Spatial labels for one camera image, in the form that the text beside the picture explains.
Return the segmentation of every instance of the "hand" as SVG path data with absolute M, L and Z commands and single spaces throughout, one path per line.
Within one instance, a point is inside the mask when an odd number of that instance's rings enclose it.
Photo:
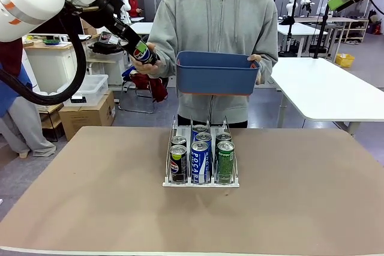
M 147 43 L 146 44 L 150 50 L 155 51 L 155 44 Z M 152 64 L 142 64 L 140 61 L 137 61 L 132 56 L 130 56 L 133 66 L 135 66 L 136 70 L 141 74 L 157 74 L 158 67 L 161 64 L 160 61 L 157 61 L 154 65 Z
M 262 57 L 258 54 L 252 54 L 250 57 L 248 57 L 247 60 L 260 62 L 262 60 Z M 257 73 L 257 77 L 256 77 L 256 85 L 260 85 L 261 82 L 262 82 L 262 73 L 259 70 L 259 72 Z

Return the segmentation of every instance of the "yellow basket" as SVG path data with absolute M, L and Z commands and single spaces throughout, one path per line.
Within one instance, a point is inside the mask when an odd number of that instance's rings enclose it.
M 341 67 L 351 67 L 355 57 L 351 54 L 338 54 L 336 56 L 336 64 Z

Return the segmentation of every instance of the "can lid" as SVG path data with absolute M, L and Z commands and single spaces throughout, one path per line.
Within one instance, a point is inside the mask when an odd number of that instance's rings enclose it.
M 195 132 L 205 132 L 207 127 L 202 124 L 193 125 L 192 130 Z
M 208 132 L 200 132 L 196 135 L 196 139 L 199 141 L 211 141 L 212 136 Z
M 203 141 L 196 141 L 194 143 L 192 143 L 192 150 L 194 151 L 205 151 L 208 149 L 208 144 L 206 142 L 203 142 Z
M 217 146 L 222 151 L 232 151 L 235 149 L 235 145 L 233 145 L 230 141 L 222 141 Z
M 227 132 L 223 132 L 223 133 L 217 134 L 216 139 L 221 141 L 229 141 L 232 139 L 232 136 Z
M 184 143 L 186 142 L 187 139 L 184 136 L 173 136 L 172 142 L 177 142 L 177 143 Z
M 187 148 L 183 145 L 174 145 L 170 148 L 170 153 L 172 155 L 183 155 L 187 152 Z

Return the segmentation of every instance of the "zipper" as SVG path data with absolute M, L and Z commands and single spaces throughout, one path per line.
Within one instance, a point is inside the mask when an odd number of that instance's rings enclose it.
M 220 11 L 220 28 L 219 28 L 219 33 L 218 33 L 218 44 L 217 44 L 217 52 L 220 49 L 220 40 L 221 40 L 221 30 L 223 28 L 223 7 L 224 7 L 224 0 L 221 0 L 221 11 Z M 215 97 L 212 96 L 211 100 L 209 102 L 209 122 L 212 123 L 212 109 L 214 106 L 214 99 Z
M 223 7 L 224 7 L 224 0 L 221 0 L 221 12 L 220 12 L 220 28 L 218 33 L 218 44 L 217 44 L 217 52 L 220 49 L 220 40 L 221 40 L 221 29 L 223 27 Z

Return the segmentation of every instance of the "gray pants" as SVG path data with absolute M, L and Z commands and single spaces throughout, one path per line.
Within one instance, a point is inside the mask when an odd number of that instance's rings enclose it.
M 56 146 L 43 136 L 35 104 L 17 97 L 8 112 L 0 118 L 0 133 L 16 153 L 33 151 L 34 156 L 48 157 Z

